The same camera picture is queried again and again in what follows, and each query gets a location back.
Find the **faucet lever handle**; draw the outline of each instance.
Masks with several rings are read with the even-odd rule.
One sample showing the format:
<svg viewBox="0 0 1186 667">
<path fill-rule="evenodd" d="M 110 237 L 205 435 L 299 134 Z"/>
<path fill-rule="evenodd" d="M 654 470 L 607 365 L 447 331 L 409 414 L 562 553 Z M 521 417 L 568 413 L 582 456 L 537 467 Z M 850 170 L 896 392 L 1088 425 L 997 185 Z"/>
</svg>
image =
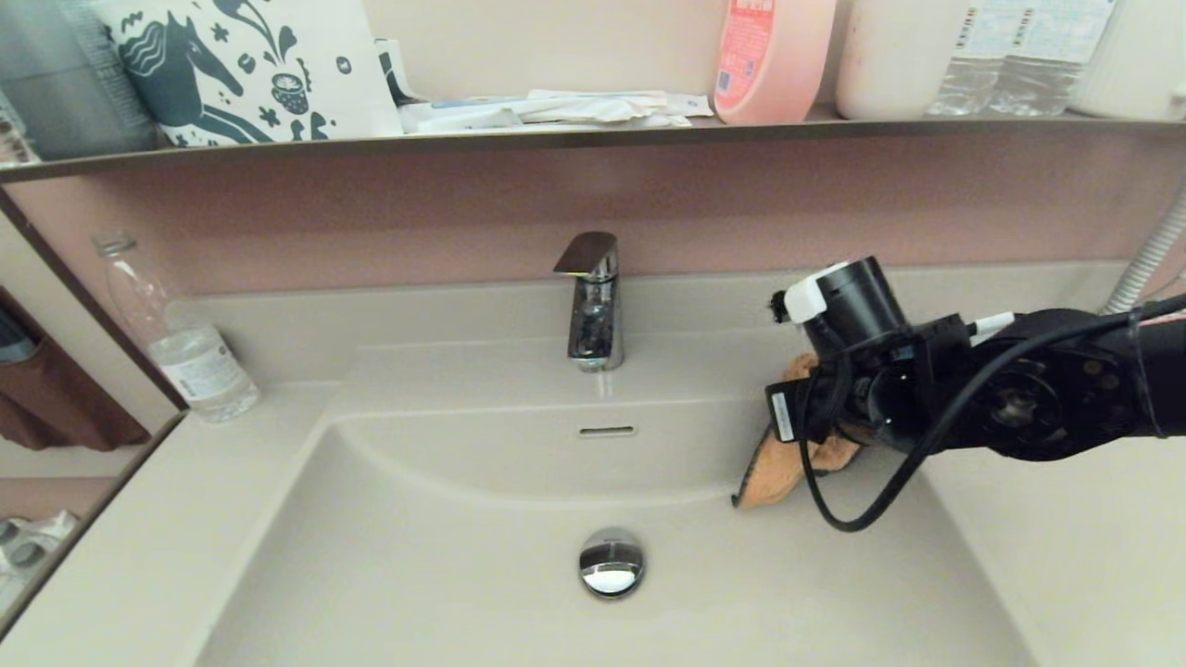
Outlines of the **faucet lever handle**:
<svg viewBox="0 0 1186 667">
<path fill-rule="evenodd" d="M 613 280 L 618 277 L 618 237 L 608 231 L 578 235 L 553 272 L 591 282 Z"/>
</svg>

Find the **sponge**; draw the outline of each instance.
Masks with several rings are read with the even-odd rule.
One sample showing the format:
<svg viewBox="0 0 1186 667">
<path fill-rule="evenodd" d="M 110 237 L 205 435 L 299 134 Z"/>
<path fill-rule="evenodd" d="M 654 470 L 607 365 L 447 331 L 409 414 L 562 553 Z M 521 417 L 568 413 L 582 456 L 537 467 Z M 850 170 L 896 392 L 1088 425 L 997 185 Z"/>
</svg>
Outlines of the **sponge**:
<svg viewBox="0 0 1186 667">
<path fill-rule="evenodd" d="M 802 380 L 818 363 L 812 354 L 799 355 L 786 367 L 783 381 Z M 859 449 L 860 445 L 840 436 L 831 436 L 822 444 L 808 443 L 811 468 L 817 471 L 834 472 L 843 469 Z M 750 509 L 773 504 L 786 497 L 803 479 L 803 475 L 798 443 L 783 443 L 773 430 L 767 428 L 750 459 L 741 488 L 733 496 L 733 507 Z"/>
</svg>

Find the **sink overflow slot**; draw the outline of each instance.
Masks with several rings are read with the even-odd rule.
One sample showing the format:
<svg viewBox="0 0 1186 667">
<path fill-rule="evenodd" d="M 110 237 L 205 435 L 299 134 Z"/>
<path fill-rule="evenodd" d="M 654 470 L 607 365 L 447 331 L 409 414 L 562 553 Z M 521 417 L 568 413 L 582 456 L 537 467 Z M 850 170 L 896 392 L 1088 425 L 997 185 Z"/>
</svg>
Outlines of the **sink overflow slot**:
<svg viewBox="0 0 1186 667">
<path fill-rule="evenodd" d="M 610 428 L 581 428 L 581 438 L 629 438 L 637 433 L 633 426 L 613 426 Z"/>
</svg>

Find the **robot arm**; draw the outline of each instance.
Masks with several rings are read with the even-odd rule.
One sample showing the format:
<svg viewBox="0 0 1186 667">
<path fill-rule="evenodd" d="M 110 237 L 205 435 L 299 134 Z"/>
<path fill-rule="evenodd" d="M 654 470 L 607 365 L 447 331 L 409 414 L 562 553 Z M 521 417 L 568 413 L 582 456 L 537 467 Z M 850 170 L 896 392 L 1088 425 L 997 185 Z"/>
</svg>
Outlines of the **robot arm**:
<svg viewBox="0 0 1186 667">
<path fill-rule="evenodd" d="M 893 502 L 933 453 L 989 447 L 1007 457 L 1057 460 L 1133 436 L 1186 434 L 1186 319 L 1160 316 L 1186 297 L 1101 317 L 1075 310 L 991 323 L 952 315 L 911 325 L 874 258 L 836 265 L 779 292 L 776 319 L 803 326 L 820 357 L 808 380 L 767 387 L 776 432 L 806 442 L 840 432 L 907 455 L 861 517 L 824 517 L 860 531 Z"/>
</svg>

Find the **brown fabric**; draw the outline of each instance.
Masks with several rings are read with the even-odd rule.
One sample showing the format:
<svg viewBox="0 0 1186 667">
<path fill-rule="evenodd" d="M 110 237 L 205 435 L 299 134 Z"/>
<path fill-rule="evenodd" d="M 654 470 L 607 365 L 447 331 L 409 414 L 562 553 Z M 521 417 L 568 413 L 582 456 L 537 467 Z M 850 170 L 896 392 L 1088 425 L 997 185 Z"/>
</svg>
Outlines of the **brown fabric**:
<svg viewBox="0 0 1186 667">
<path fill-rule="evenodd" d="M 33 356 L 0 363 L 0 436 L 32 450 L 83 445 L 111 451 L 148 432 L 0 288 L 0 305 L 40 343 Z"/>
<path fill-rule="evenodd" d="M 802 380 L 806 377 L 811 369 L 816 367 L 818 360 L 815 355 L 806 354 L 796 357 L 786 371 L 783 381 Z M 811 455 L 811 466 L 816 470 L 836 471 L 843 469 L 856 455 L 860 445 L 839 436 L 833 436 L 823 444 L 808 443 L 808 452 Z M 738 509 L 750 509 L 764 504 L 773 504 L 791 493 L 803 479 L 803 457 L 799 455 L 799 445 L 796 443 L 783 443 L 772 431 L 766 431 L 758 449 L 750 460 L 750 469 L 741 479 L 741 489 L 733 496 L 733 507 Z"/>
</svg>

